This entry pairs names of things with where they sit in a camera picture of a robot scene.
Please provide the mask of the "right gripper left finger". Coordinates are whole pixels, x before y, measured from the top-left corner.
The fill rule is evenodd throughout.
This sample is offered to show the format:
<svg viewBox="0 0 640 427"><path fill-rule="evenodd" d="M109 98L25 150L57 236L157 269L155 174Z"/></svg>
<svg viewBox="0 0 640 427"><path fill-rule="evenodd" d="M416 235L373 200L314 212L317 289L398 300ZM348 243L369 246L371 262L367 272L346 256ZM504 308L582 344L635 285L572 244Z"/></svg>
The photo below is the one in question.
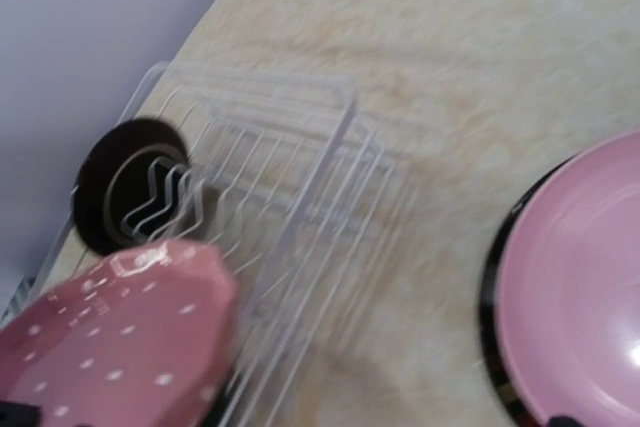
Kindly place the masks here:
<svg viewBox="0 0 640 427"><path fill-rule="evenodd" d="M0 402L0 427L39 427L41 409L37 406Z"/></svg>

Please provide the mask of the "dark pink dotted plate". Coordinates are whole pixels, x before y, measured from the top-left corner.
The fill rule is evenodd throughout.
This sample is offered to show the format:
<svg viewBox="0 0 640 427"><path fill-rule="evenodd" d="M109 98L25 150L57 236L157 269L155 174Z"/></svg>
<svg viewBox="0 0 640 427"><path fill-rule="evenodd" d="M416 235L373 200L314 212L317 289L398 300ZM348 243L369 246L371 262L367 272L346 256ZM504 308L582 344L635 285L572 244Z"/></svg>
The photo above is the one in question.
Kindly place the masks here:
<svg viewBox="0 0 640 427"><path fill-rule="evenodd" d="M239 287L215 245L114 253L1 331L1 398L43 426L198 426L234 362Z"/></svg>

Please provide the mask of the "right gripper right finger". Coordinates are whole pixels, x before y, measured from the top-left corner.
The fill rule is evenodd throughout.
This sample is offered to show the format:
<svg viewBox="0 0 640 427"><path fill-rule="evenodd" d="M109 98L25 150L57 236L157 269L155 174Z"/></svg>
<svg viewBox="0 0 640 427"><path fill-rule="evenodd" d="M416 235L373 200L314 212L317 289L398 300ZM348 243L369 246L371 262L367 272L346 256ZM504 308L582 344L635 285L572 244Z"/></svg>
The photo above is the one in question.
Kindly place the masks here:
<svg viewBox="0 0 640 427"><path fill-rule="evenodd" d="M568 414L558 414L548 419L547 427L610 427L610 424L596 421L583 422Z"/></svg>

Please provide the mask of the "small black plate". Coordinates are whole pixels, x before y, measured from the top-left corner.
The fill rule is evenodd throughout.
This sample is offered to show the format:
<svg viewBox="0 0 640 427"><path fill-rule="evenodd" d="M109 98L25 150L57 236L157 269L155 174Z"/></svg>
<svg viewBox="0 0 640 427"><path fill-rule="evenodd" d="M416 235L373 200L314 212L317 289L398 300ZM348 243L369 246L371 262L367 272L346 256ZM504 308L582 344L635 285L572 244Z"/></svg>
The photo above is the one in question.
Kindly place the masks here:
<svg viewBox="0 0 640 427"><path fill-rule="evenodd" d="M150 117L127 120L92 147L76 176L72 218L78 236L100 256L129 248L120 230L124 216L151 199L148 168L166 158L171 165L189 162L187 146L171 124Z"/></svg>

